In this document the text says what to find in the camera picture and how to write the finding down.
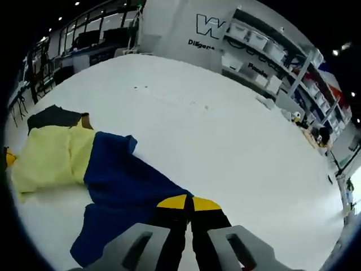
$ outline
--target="letter w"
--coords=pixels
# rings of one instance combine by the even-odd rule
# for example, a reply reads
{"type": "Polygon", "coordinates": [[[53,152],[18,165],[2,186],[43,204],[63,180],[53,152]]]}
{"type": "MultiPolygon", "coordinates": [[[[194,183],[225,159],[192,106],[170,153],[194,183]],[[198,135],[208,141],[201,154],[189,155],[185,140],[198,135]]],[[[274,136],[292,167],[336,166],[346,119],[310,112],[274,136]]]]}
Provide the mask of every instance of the letter w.
{"type": "Polygon", "coordinates": [[[218,18],[212,17],[209,20],[207,20],[207,16],[202,14],[197,14],[197,34],[206,36],[208,33],[210,33],[210,36],[212,38],[218,40],[219,36],[221,35],[221,30],[224,23],[225,21],[222,24],[220,24],[218,18]]]}

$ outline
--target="white table surface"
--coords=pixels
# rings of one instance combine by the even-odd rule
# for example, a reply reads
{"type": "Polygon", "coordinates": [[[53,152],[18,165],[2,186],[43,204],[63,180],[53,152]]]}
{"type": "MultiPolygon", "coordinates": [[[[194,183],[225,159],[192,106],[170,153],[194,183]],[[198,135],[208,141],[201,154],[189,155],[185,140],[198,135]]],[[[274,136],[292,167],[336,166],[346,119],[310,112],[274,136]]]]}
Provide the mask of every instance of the white table surface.
{"type": "MultiPolygon", "coordinates": [[[[279,110],[250,89],[175,60],[127,55],[75,74],[29,110],[52,104],[89,112],[94,129],[138,140],[135,155],[193,194],[221,205],[291,268],[318,270],[340,236],[342,203],[324,159],[279,110]]],[[[19,152],[27,124],[9,120],[6,144],[19,152]]],[[[19,215],[57,270],[77,263],[70,247],[91,202],[81,186],[44,190],[19,215]]],[[[198,270],[191,232],[179,270],[198,270]]]]}

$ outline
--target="blue cloth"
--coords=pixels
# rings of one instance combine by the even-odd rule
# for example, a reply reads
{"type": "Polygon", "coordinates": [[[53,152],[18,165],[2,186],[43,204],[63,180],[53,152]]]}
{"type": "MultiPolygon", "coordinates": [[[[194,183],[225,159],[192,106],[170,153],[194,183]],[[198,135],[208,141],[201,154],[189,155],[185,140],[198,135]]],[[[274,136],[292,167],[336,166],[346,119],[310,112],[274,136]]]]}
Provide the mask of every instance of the blue cloth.
{"type": "Polygon", "coordinates": [[[146,223],[159,202],[192,195],[132,153],[137,141],[97,132],[84,182],[94,204],[84,213],[84,224],[71,254],[81,266],[102,256],[104,246],[137,222],[146,223]]]}

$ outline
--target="yellow object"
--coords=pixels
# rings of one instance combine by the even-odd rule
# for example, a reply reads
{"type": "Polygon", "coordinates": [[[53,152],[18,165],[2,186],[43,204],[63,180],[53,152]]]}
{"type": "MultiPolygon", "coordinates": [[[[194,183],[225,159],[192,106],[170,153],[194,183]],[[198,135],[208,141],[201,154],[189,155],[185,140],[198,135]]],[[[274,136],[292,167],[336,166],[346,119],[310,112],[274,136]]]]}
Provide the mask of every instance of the yellow object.
{"type": "Polygon", "coordinates": [[[17,157],[12,153],[9,148],[6,148],[6,167],[13,165],[17,157]]]}
{"type": "Polygon", "coordinates": [[[194,211],[210,211],[218,210],[221,208],[217,203],[212,202],[209,199],[193,197],[194,211]]]}
{"type": "Polygon", "coordinates": [[[172,196],[160,202],[157,207],[171,208],[171,209],[183,209],[186,202],[187,195],[172,196]]]}
{"type": "Polygon", "coordinates": [[[95,133],[77,126],[32,129],[12,169],[17,192],[84,183],[95,133]]]}

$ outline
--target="computer monitor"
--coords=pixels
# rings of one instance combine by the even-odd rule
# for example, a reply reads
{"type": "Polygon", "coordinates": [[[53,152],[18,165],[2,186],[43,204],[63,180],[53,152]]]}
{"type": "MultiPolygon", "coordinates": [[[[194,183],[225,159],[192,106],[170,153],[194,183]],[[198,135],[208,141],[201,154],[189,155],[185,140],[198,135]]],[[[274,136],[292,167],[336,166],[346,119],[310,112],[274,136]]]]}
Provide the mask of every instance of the computer monitor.
{"type": "Polygon", "coordinates": [[[127,28],[116,28],[104,31],[104,43],[117,44],[120,47],[127,47],[129,42],[129,30],[127,28]]]}
{"type": "Polygon", "coordinates": [[[75,39],[73,47],[78,49],[89,47],[92,44],[99,43],[99,38],[99,30],[80,33],[79,36],[75,39]]]}

